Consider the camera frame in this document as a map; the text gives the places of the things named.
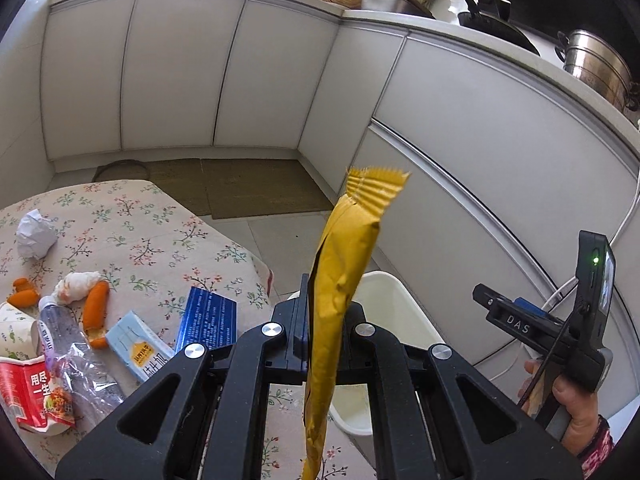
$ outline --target white kitchen cabinet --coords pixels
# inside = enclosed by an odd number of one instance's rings
[[[337,27],[335,17],[286,0],[248,0],[214,145],[296,148]]]
[[[471,190],[558,283],[575,272],[578,231],[611,236],[634,193],[624,155],[585,108],[459,42],[409,38],[375,116]]]
[[[484,283],[540,304],[532,276],[448,190],[385,138],[368,130],[354,164],[412,173],[383,216],[378,246],[457,352],[475,363],[500,348],[510,336],[485,321],[486,310],[472,299],[474,287]]]
[[[122,75],[126,150],[210,146],[244,0],[137,0]]]
[[[335,38],[298,149],[335,191],[402,45],[398,32],[344,25]]]
[[[134,0],[73,0],[51,10],[42,51],[49,160],[120,149],[120,75]]]

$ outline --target blue box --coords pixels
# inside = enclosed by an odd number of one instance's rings
[[[191,343],[209,350],[236,342],[236,302],[192,286],[175,339],[179,352]]]

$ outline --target bottle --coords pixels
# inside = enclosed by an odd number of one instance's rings
[[[38,309],[45,366],[71,393],[74,415],[82,416],[89,430],[124,400],[124,394],[66,306],[56,304],[52,296],[44,296]]]

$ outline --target metal screw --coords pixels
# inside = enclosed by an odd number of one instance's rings
[[[270,323],[265,323],[262,326],[262,333],[265,336],[273,337],[275,335],[278,335],[280,332],[282,332],[282,327],[278,323],[275,323],[273,321],[271,321]]]
[[[363,337],[369,337],[374,335],[376,332],[376,327],[374,327],[371,323],[360,323],[356,327],[356,334],[361,335]]]
[[[451,348],[449,348],[447,345],[436,345],[431,350],[431,354],[436,359],[446,361],[451,357]]]
[[[204,354],[205,348],[200,343],[191,343],[184,349],[184,354],[189,359],[197,359]]]

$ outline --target red snack package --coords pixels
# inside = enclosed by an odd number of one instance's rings
[[[18,361],[0,357],[0,394],[18,426],[56,435],[76,426],[71,395],[44,365],[44,356]]]

